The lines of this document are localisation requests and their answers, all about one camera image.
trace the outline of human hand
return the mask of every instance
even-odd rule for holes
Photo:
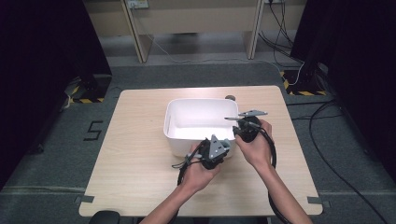
[[[196,148],[197,145],[192,145],[190,153]],[[194,194],[204,189],[219,171],[220,165],[217,165],[212,170],[206,170],[197,158],[192,158],[191,165],[188,166],[180,186],[191,194]]]
[[[260,119],[262,128],[268,133],[272,138],[272,126],[267,121]],[[235,136],[236,144],[241,148],[245,159],[253,167],[258,165],[271,165],[271,149],[267,140],[262,136],[262,134],[257,134],[256,138],[252,142],[244,142],[239,135]]]

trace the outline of black cable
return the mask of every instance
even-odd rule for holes
[[[312,114],[311,119],[309,120],[309,135],[311,137],[311,140],[315,146],[315,149],[317,150],[319,156],[323,159],[323,161],[328,165],[328,167],[342,180],[344,181],[344,183],[346,183],[351,189],[353,189],[353,191],[355,191],[355,193],[357,193],[372,209],[373,211],[378,215],[378,217],[386,224],[388,224],[388,222],[384,219],[384,217],[375,209],[375,207],[355,188],[353,187],[346,179],[344,179],[340,174],[338,174],[338,172],[330,165],[330,163],[326,160],[326,158],[323,156],[322,152],[319,150],[318,145],[315,141],[314,135],[312,133],[312,121],[314,120],[314,117],[320,112],[322,111],[324,108],[326,108],[328,106],[328,104],[334,104],[335,100],[331,100],[328,103],[323,104],[322,106],[320,106],[317,111],[314,112],[314,114]]]
[[[202,141],[198,147],[190,154],[189,157],[186,157],[186,159],[179,163],[179,164],[175,164],[172,165],[173,168],[180,168],[180,172],[178,173],[178,177],[177,177],[177,185],[179,186],[181,184],[181,182],[183,181],[184,178],[184,174],[186,173],[187,168],[189,167],[189,165],[193,164],[193,163],[197,163],[199,161],[196,162],[191,162],[192,158],[194,158],[195,154],[197,153],[198,149],[204,144],[204,141]],[[172,224],[175,222],[176,218],[178,215],[178,209],[176,211],[176,213],[173,215],[173,217],[171,218],[171,220],[168,222],[168,224]]]
[[[305,103],[293,103],[293,104],[286,104],[286,105],[319,105],[319,104],[326,104],[330,101],[318,101],[318,102],[305,102]]]
[[[282,45],[278,45],[277,43],[273,43],[271,40],[269,40],[267,37],[265,37],[263,31],[262,31],[262,34],[259,34],[259,37],[264,41],[265,44],[267,44],[270,48],[273,49],[273,53],[275,53],[275,50],[276,50],[276,51],[278,51],[279,53],[285,55],[286,57],[288,57],[288,58],[294,60],[294,61],[297,62],[297,63],[303,63],[303,61],[291,57],[285,50],[278,48],[277,46],[280,46],[280,47],[282,47],[282,48],[287,48],[287,47],[286,47],[286,46],[282,46]],[[280,64],[280,63],[277,61],[275,55],[274,55],[274,59],[275,59],[276,63],[277,63],[278,65],[282,66],[282,67],[298,67],[298,66],[286,66],[286,65]]]
[[[276,168],[276,147],[275,147],[274,141],[273,141],[272,138],[268,135],[267,131],[265,131],[264,128],[262,128],[262,127],[257,128],[257,127],[255,127],[255,126],[253,126],[253,125],[250,125],[250,127],[253,128],[253,129],[255,129],[255,130],[257,130],[259,133],[261,133],[262,136],[265,138],[265,140],[268,142],[268,145],[270,146],[270,150],[271,150],[271,156],[272,156],[271,165],[272,165],[274,168]],[[272,210],[274,211],[274,214],[277,216],[277,218],[279,218],[279,219],[280,219],[283,223],[285,223],[285,224],[291,224],[291,222],[288,221],[288,219],[285,218],[285,217],[283,216],[283,214],[277,209],[277,207],[276,207],[276,205],[275,205],[275,203],[274,203],[274,201],[273,201],[273,199],[272,199],[271,194],[270,194],[269,191],[268,191],[268,202],[269,202],[269,204],[270,204]]]
[[[334,118],[338,118],[338,117],[341,117],[341,116],[344,116],[344,114],[339,114],[339,115],[334,115],[334,116],[325,116],[325,117],[314,118],[314,119],[334,119]],[[291,119],[291,120],[298,120],[298,119],[308,119],[308,120],[310,120],[311,119],[310,117],[311,116],[302,116],[302,117]]]
[[[285,2],[284,1],[281,1],[281,9],[282,9],[282,22],[279,22],[279,19],[277,18],[276,14],[275,14],[275,12],[274,12],[274,10],[272,8],[272,4],[270,4],[270,10],[271,10],[272,14],[274,15],[274,18],[275,18],[275,20],[277,22],[277,25],[280,28],[279,32],[283,36],[285,36],[285,38],[289,41],[290,46],[292,46],[292,41],[291,41],[291,39],[288,36],[288,32],[286,31],[286,22],[285,22],[285,10],[286,10],[286,7],[285,7]]]

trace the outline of white plastic bin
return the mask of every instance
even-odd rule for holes
[[[237,123],[224,118],[237,117],[238,105],[232,100],[176,99],[166,109],[163,132],[175,156],[185,157],[192,144],[210,140],[214,134],[220,141],[230,141],[227,157],[231,157],[235,148],[233,126]]]

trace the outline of electrical outlet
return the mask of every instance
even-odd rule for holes
[[[282,4],[282,3],[285,3],[285,0],[273,0],[273,4]],[[270,0],[264,0],[264,4],[269,5]]]
[[[149,8],[148,0],[128,0],[128,8]]]

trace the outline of wooden table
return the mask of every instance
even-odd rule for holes
[[[277,171],[308,215],[322,212],[311,174],[280,89],[275,86],[218,87],[123,91],[110,121],[79,212],[89,217],[100,210],[143,217],[177,185],[183,161],[172,155],[163,133],[167,104],[177,98],[236,97],[239,111],[259,109],[273,125]],[[221,172],[179,211],[183,217],[271,216],[267,190],[239,148],[221,165]]]

